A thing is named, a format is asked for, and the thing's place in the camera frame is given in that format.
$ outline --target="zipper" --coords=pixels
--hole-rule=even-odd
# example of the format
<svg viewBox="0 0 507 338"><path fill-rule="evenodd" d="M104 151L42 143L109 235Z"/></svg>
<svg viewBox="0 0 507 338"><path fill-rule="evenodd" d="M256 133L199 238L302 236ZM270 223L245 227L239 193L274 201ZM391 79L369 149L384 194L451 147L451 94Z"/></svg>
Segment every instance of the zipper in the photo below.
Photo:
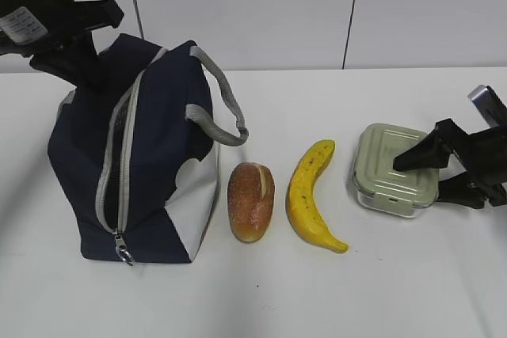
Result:
<svg viewBox="0 0 507 338"><path fill-rule="evenodd" d="M166 52L166 49L161 49L151 63L159 60ZM128 221L135 114L144 71L139 73L132 87L120 98L112 112L104 166L95 199L99 222L114 236L116 254L129 266L134 265L135 260L128 251L123 235Z"/></svg>

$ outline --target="bag handle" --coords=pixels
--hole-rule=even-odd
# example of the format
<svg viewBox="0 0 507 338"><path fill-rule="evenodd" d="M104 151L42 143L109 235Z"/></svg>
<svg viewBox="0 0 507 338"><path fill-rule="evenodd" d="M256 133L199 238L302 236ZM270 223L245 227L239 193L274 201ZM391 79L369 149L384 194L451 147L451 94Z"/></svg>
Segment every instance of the bag handle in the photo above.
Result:
<svg viewBox="0 0 507 338"><path fill-rule="evenodd" d="M243 145L248 139L249 132L245 127L245 118L236 98L234 98L231 85L229 85L229 81L227 80L225 74L200 47L191 47L190 55L198 59L219 83L223 103L225 103L227 108L229 108L234 116L236 116L236 128L238 128L239 137L234 136L217 126L213 121L212 116L198 104L187 104L185 118L198 124L207 136L224 146Z"/></svg>

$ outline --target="navy blue lunch bag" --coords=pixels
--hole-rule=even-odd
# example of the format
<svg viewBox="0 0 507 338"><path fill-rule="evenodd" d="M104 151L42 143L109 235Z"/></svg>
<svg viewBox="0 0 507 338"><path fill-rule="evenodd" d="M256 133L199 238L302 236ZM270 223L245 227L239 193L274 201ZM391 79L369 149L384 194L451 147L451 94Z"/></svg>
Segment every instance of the navy blue lunch bag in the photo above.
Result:
<svg viewBox="0 0 507 338"><path fill-rule="evenodd" d="M190 263L215 199L218 144L240 146L245 121L223 72L196 43L172 51L120 35L99 56L108 86L62 102L48 146L91 260ZM204 65L237 118L213 121Z"/></svg>

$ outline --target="white bag panel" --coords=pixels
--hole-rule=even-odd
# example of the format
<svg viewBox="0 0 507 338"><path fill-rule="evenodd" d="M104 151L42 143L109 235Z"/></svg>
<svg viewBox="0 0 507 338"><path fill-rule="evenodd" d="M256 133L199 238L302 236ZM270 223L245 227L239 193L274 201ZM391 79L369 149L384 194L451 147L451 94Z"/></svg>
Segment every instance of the white bag panel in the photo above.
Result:
<svg viewBox="0 0 507 338"><path fill-rule="evenodd" d="M210 217L218 184L218 144L199 161L186 161L176 175L176 191L166 202L166 211L174 227L194 260L200 240Z"/></svg>

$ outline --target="zipper pull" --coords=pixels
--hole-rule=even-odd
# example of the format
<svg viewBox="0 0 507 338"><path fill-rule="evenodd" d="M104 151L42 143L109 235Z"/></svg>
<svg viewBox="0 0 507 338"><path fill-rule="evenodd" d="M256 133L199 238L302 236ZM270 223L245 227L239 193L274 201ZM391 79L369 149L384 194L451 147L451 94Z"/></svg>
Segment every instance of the zipper pull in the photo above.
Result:
<svg viewBox="0 0 507 338"><path fill-rule="evenodd" d="M128 264L129 266L133 267L135 260L130 254L130 252L127 250L127 245L125 244L124 237L121 235L121 233L115 231L114 233L114 241L116 243L116 254L118 257L123 261L125 264Z"/></svg>

